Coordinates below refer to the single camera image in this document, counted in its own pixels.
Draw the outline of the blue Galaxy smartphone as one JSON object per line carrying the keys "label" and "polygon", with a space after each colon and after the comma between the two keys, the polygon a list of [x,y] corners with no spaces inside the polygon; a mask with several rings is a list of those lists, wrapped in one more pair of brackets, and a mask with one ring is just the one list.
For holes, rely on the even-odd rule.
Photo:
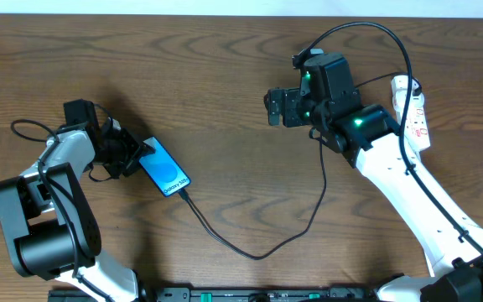
{"label": "blue Galaxy smartphone", "polygon": [[139,164],[164,197],[170,197],[191,184],[190,177],[155,137],[143,143],[149,151],[139,159]]}

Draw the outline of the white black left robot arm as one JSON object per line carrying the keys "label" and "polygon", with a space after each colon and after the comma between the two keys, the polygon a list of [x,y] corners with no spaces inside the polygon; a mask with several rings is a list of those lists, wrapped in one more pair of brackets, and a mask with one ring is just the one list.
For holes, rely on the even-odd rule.
{"label": "white black left robot arm", "polygon": [[155,301],[133,269],[103,250],[80,184],[97,165],[111,179],[128,177],[155,149],[113,117],[99,122],[94,102],[78,99],[63,109],[65,123],[48,131],[42,154],[0,181],[0,224],[13,268],[23,277],[71,284],[95,301]]}

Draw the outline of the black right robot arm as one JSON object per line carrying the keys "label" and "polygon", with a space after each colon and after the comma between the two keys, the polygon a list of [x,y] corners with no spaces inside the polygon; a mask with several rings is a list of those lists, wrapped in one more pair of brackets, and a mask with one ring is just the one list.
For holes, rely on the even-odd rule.
{"label": "black right robot arm", "polygon": [[401,147],[399,123],[380,105],[364,106],[340,53],[311,54],[297,88],[264,97],[268,121],[309,125],[309,136],[368,178],[391,202],[423,248],[430,275],[378,285],[383,301],[483,301],[483,228],[423,166],[414,138]]}

